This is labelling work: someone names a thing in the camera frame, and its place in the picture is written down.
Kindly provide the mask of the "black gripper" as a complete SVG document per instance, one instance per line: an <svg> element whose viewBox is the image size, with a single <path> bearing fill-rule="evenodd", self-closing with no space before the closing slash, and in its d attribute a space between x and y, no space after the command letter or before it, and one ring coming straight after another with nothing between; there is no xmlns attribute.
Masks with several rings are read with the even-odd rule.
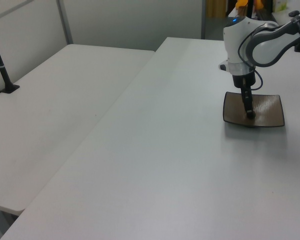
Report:
<svg viewBox="0 0 300 240"><path fill-rule="evenodd" d="M232 79L234 86L236 88L241 88L241 98L245 112L251 112L253 110L253 98L250 87L256 83L255 73L250 72L245 75L233 75Z"/></svg>

